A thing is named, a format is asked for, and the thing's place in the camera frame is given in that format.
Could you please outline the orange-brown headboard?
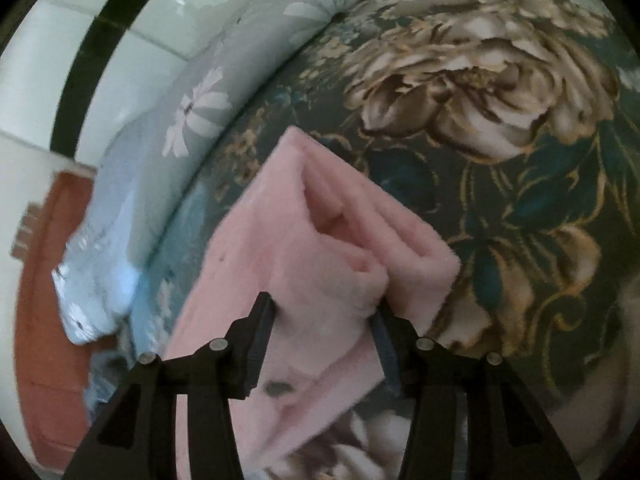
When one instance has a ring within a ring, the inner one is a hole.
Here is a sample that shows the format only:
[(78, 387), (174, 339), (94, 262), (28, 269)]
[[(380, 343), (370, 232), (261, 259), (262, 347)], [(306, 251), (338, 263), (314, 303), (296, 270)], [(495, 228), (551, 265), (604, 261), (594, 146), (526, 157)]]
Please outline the orange-brown headboard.
[(35, 463), (55, 472), (67, 467), (88, 431), (84, 391), (90, 358), (115, 347), (112, 337), (86, 346), (68, 340), (52, 281), (92, 187), (91, 179), (78, 174), (55, 174), (44, 202), (27, 205), (11, 252), (23, 265), (13, 344), (20, 410)]

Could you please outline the pink fleece garment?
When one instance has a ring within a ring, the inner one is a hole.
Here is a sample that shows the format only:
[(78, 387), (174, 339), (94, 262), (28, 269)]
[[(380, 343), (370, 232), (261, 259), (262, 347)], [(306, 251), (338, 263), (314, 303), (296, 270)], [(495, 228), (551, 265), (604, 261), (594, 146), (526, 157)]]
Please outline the pink fleece garment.
[(217, 226), (165, 354), (224, 335), (268, 292), (277, 316), (259, 382), (231, 405), (241, 464), (265, 468), (382, 382), (378, 303), (426, 332), (459, 270), (431, 226), (291, 128)]

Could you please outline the white black-striped wardrobe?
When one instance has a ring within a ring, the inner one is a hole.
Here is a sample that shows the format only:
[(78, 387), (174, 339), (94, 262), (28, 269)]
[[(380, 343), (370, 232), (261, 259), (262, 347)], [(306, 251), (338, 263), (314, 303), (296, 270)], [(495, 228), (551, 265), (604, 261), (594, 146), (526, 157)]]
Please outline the white black-striped wardrobe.
[(1, 172), (95, 164), (247, 0), (1, 0)]

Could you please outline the grey-blue daisy quilt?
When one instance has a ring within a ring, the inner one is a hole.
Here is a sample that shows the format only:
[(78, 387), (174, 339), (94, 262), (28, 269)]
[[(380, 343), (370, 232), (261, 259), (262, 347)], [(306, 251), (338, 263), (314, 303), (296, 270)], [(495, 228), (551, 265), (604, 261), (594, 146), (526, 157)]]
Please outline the grey-blue daisy quilt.
[(120, 130), (52, 272), (72, 344), (118, 331), (146, 260), (224, 129), (284, 61), (359, 1), (248, 0), (152, 110)]

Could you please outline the teal floral bed sheet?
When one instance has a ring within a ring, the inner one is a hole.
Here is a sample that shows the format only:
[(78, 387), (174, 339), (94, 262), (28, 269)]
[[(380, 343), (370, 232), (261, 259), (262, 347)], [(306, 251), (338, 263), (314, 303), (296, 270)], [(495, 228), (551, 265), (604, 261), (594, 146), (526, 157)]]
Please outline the teal floral bed sheet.
[(306, 32), (213, 145), (91, 363), (96, 412), (163, 351), (214, 229), (289, 126), (424, 219), (461, 271), (431, 335), (509, 358), (579, 473), (639, 419), (639, 58), (600, 0), (364, 0)]

